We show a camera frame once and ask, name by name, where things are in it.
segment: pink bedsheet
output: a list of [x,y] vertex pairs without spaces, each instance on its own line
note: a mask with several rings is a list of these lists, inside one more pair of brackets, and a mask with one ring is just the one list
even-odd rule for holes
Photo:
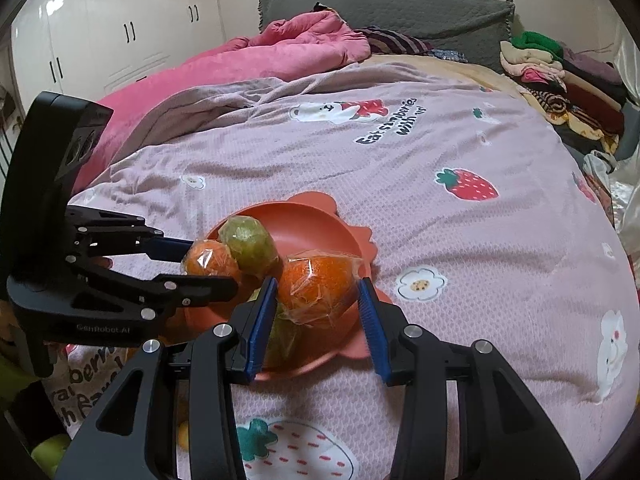
[[234,38],[176,68],[128,85],[100,101],[114,110],[113,117],[82,167],[74,192],[85,189],[108,167],[142,117],[177,92],[262,77],[293,81],[362,61],[370,54],[362,34],[324,10],[273,22],[254,38]]

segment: orange plate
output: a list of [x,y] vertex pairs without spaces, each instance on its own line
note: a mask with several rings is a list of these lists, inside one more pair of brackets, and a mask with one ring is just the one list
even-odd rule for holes
[[[264,202],[242,209],[235,215],[251,216],[259,220],[270,232],[281,257],[308,250],[341,252],[362,258],[358,271],[361,277],[371,277],[371,262],[378,248],[370,241],[371,229],[345,224],[337,214],[335,200],[325,193],[310,191],[291,197],[286,202]],[[218,229],[223,220],[210,233],[210,239],[218,238]],[[276,278],[282,269],[274,272]],[[260,283],[243,284],[239,301],[243,301]],[[390,302],[380,290],[378,297]],[[189,327],[196,332],[204,332],[220,322],[228,321],[233,310],[230,303],[212,304],[210,308],[186,308],[185,316]],[[354,303],[338,319],[334,329],[309,329],[301,338],[295,355],[287,367],[274,368],[258,374],[261,381],[290,378],[305,374],[329,361],[337,355],[351,359],[369,357],[367,341],[358,317],[358,304]]]

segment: plastic bag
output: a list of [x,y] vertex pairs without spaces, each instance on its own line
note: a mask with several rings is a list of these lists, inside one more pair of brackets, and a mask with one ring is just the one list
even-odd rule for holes
[[351,254],[306,251],[287,257],[278,285],[282,317],[318,328],[336,320],[358,299],[358,268]]
[[[255,300],[259,293],[259,288],[254,290],[249,301]],[[283,312],[282,304],[278,302],[276,316],[273,319],[269,342],[267,343],[267,351],[264,355],[264,368],[279,368],[285,365],[293,355],[304,330],[300,325],[296,325],[288,319],[283,319],[281,317]]]
[[240,283],[242,272],[225,244],[197,240],[182,260],[182,270],[196,276],[231,276]]
[[218,240],[228,245],[242,272],[263,278],[278,261],[273,238],[251,216],[232,216],[218,231]]

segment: white flower print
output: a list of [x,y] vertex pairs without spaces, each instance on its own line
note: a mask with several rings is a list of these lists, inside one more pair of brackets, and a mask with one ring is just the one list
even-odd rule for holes
[[434,267],[411,267],[396,278],[396,294],[409,301],[434,301],[446,286],[446,277]]
[[609,310],[600,323],[602,343],[598,352],[598,391],[593,397],[601,404],[611,393],[616,377],[622,371],[627,344],[625,325],[620,311]]
[[602,250],[607,258],[611,258],[612,260],[616,259],[616,255],[613,253],[613,249],[609,244],[603,242]]
[[205,188],[205,180],[203,176],[191,176],[191,175],[183,175],[180,179],[189,187],[193,187],[193,189],[204,189]]
[[486,138],[486,133],[484,133],[482,131],[476,132],[476,136],[478,137],[478,140],[480,141],[480,143],[483,144],[484,146],[490,146],[491,145],[491,141]]

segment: orange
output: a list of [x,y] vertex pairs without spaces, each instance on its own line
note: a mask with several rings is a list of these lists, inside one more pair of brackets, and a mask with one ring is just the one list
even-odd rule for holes
[[231,276],[240,283],[242,273],[225,244],[215,240],[194,242],[182,267],[187,274],[196,276]]
[[290,256],[284,263],[278,299],[297,324],[329,328],[357,299],[360,259],[317,251]]

